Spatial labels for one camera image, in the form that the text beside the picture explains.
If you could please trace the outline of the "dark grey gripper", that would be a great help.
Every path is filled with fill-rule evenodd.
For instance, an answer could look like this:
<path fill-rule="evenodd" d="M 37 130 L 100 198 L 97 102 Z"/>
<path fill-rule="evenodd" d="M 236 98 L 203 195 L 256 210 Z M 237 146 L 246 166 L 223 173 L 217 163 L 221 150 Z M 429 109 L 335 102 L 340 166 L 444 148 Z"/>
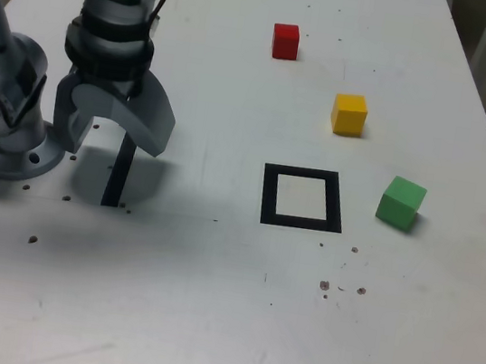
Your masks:
<path fill-rule="evenodd" d="M 55 97 L 54 132 L 61 147 L 71 154 L 80 149 L 93 117 L 116 122 L 152 157 L 165 151 L 175 127 L 165 89 L 151 71 L 141 80 L 113 81 L 73 65 L 59 82 Z"/>

